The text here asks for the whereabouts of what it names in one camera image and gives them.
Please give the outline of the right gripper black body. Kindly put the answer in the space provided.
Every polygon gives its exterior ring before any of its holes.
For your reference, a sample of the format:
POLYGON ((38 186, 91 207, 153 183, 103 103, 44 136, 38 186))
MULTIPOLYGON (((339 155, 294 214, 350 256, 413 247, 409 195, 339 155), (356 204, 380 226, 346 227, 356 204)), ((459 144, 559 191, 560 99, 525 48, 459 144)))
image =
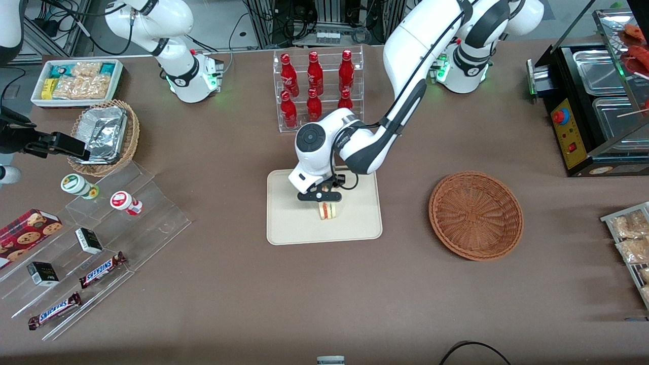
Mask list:
POLYGON ((46 147, 40 142, 44 133, 38 132, 35 125, 24 115, 2 106, 1 154, 23 153, 46 157, 40 149, 46 147))

